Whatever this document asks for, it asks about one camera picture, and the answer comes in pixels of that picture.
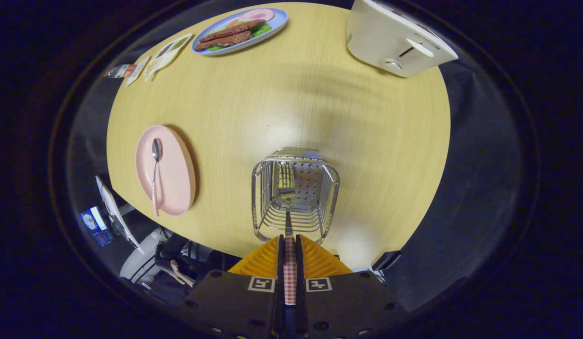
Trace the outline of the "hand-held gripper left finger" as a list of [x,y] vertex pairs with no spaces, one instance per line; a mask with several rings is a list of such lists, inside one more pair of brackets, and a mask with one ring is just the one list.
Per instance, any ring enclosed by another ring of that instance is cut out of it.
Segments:
[[276,339],[284,327],[285,244],[282,235],[227,271],[211,270],[178,308],[198,335],[218,339]]

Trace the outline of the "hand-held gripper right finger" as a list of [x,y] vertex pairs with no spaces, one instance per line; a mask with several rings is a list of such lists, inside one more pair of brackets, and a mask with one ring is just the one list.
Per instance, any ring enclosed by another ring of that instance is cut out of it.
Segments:
[[374,272],[352,272],[315,241],[298,235],[295,331],[305,339],[393,336],[407,311]]

